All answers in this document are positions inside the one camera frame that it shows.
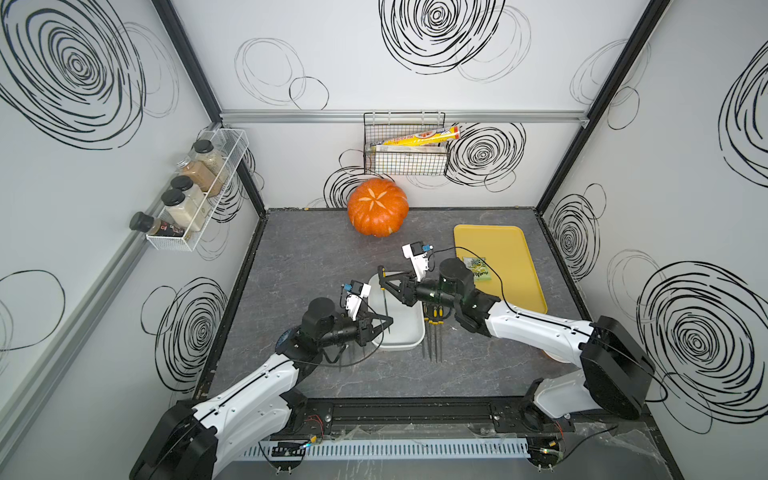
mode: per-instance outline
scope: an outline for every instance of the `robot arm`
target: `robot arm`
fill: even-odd
[[[606,316],[596,323],[562,319],[511,305],[476,289],[474,274],[459,258],[443,260],[438,279],[425,278],[431,249],[420,242],[404,246],[415,272],[391,275],[380,266],[379,284],[408,306],[422,301],[453,308],[469,332],[526,343],[580,368],[531,385],[535,423],[600,408],[639,417],[654,364],[619,322]]]
[[[301,325],[280,336],[275,353],[255,372],[205,402],[180,402],[167,410],[129,478],[209,480],[268,435],[287,425],[300,427],[306,398],[293,387],[328,359],[325,347],[341,348],[336,359],[328,359],[335,363],[348,342],[364,346],[392,325],[388,316],[360,311],[370,285],[350,285],[346,312],[337,312],[331,299],[314,299]]]

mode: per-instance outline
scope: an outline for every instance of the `wall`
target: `wall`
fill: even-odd
[[[0,11],[4,426],[8,400],[208,117],[149,1],[2,2]],[[243,161],[253,167],[252,155]],[[222,195],[195,252],[147,249],[2,480],[126,478],[162,412],[194,388],[253,235],[256,212],[238,179]]]
[[[225,110],[582,110],[647,0],[175,3]]]
[[[460,124],[445,175],[392,175],[412,207],[531,206],[578,124]],[[258,124],[247,129],[268,207],[345,207],[362,168],[361,124]]]
[[[150,2],[2,12],[0,418],[207,124]]]
[[[656,362],[651,411],[697,480],[768,467],[767,18],[760,0],[672,2],[545,216],[593,317]]]

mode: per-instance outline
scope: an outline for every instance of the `black lid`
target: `black lid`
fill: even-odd
[[[140,232],[148,232],[154,225],[154,217],[144,214],[142,212],[136,212],[131,218],[131,230]]]
[[[214,144],[212,144],[210,140],[198,140],[192,144],[192,148],[194,148],[198,154],[207,154],[214,149]]]
[[[178,188],[171,188],[170,190],[163,192],[160,199],[166,207],[172,207],[173,205],[178,205],[184,201],[184,192]]]
[[[170,181],[171,188],[178,188],[181,191],[189,190],[192,188],[192,179],[187,175],[179,175]]]

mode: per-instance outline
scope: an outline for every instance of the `bottle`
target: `bottle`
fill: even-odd
[[[224,158],[221,156],[221,152],[214,150],[214,144],[210,140],[196,141],[192,144],[192,150],[195,152],[194,159],[203,162],[214,176],[218,175],[224,168]]]
[[[210,213],[210,205],[203,195],[203,191],[187,175],[179,175],[170,181],[171,188],[178,188],[184,192],[195,205],[200,207],[200,213],[205,217]]]
[[[203,192],[208,192],[209,198],[215,197],[221,192],[223,185],[216,180],[216,176],[208,170],[203,162],[186,157],[176,166],[179,167],[182,175],[187,175]]]
[[[131,218],[130,225],[131,230],[144,232],[147,235],[155,235],[157,237],[182,237],[184,235],[183,228],[142,212],[136,212],[134,214]]]
[[[195,216],[197,205],[187,198],[183,191],[178,188],[171,188],[163,192],[160,199],[165,204],[165,210],[180,226],[192,232],[199,232],[203,229],[205,216],[202,214]]]

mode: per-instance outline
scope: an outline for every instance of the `wire shelf rack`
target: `wire shelf rack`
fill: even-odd
[[[186,229],[182,237],[147,235],[147,240],[149,240],[152,246],[158,250],[176,250],[180,252],[194,251],[200,238],[202,238],[203,233],[205,233],[205,229],[208,227],[211,217],[219,207],[221,198],[224,196],[225,192],[229,191],[230,182],[233,177],[237,175],[237,166],[240,165],[240,162],[243,160],[243,155],[245,155],[245,151],[248,148],[248,137],[245,135],[244,130],[220,128],[213,132],[213,135],[208,134],[206,137],[208,137],[211,143],[214,144],[214,148],[221,152],[221,155],[224,158],[224,167],[216,176],[216,181],[221,182],[223,186],[221,187],[219,194],[215,197],[209,198],[208,192],[203,193],[205,197],[204,204],[210,205],[211,208],[209,209],[208,215],[205,216],[205,221],[203,222],[203,227],[200,231],[193,232]],[[197,208],[191,222],[192,224],[196,223],[196,219],[199,216],[205,215],[205,213],[201,211],[201,207],[202,205]],[[176,223],[165,208],[163,208],[163,211],[158,215],[158,218],[165,220],[168,223]]]
[[[445,126],[445,113],[369,112],[363,116],[363,164],[366,172],[388,175],[444,175],[448,164],[447,150],[435,153],[377,152],[373,145],[395,137],[418,134]],[[430,147],[445,147],[446,142]]]

